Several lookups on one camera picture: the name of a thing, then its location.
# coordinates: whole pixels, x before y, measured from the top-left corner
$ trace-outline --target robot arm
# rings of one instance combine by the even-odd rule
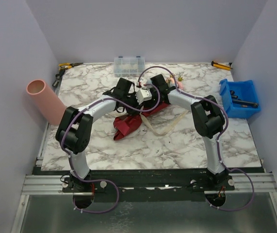
[[[208,159],[208,171],[212,176],[212,180],[216,183],[219,180],[219,176],[222,176],[225,172],[225,168],[219,162],[216,145],[216,137],[222,131],[225,123],[220,109],[204,100],[198,101],[181,94],[174,86],[170,87],[165,82],[163,75],[157,75],[151,78],[149,82],[160,91],[160,102],[178,105],[192,111],[195,128],[204,139]],[[154,88],[144,88],[137,92],[129,93],[133,84],[134,83],[128,80],[120,78],[117,86],[111,91],[105,92],[97,101],[83,107],[83,109],[86,108],[87,110],[81,114],[77,122],[74,122],[74,124],[79,124],[78,128],[70,128],[66,135],[64,147],[71,152],[71,167],[75,169],[76,173],[82,179],[84,179],[90,171],[86,162],[84,150],[90,140],[93,122],[119,107],[124,107],[128,114],[134,115],[139,114],[139,112],[128,106],[135,109],[141,109],[141,107],[148,109],[156,104],[158,93]],[[208,96],[206,98],[216,102],[213,96]],[[61,142],[65,131],[78,112],[79,110],[73,107],[68,107],[66,109],[56,133],[56,140]]]

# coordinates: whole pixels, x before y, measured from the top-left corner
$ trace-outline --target beige strap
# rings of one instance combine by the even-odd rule
[[[154,135],[156,136],[163,136],[165,134],[167,134],[168,132],[170,132],[176,125],[178,122],[180,122],[181,119],[184,118],[184,116],[188,113],[188,110],[186,110],[184,113],[182,113],[181,115],[179,115],[173,122],[172,124],[168,125],[166,128],[164,128],[164,130],[161,133],[158,133],[155,131],[155,129],[152,127],[152,125],[150,124],[150,122],[147,120],[147,118],[140,114],[143,123],[154,133]]]

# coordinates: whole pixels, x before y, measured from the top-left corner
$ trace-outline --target pink cylinder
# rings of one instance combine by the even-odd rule
[[[27,85],[26,91],[48,122],[59,125],[66,107],[46,82],[34,80]]]

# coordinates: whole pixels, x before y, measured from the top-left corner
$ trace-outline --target transparent organizer box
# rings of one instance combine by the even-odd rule
[[[138,77],[145,69],[144,57],[115,57],[114,75],[116,77]]]

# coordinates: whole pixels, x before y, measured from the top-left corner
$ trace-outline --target gray floor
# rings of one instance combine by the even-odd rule
[[[227,195],[224,207],[239,207],[249,194]],[[93,203],[105,209],[110,203]],[[73,211],[70,196],[33,196],[23,233],[277,233],[277,220],[268,193],[257,194],[242,211],[222,212],[205,202],[122,202],[106,214]]]

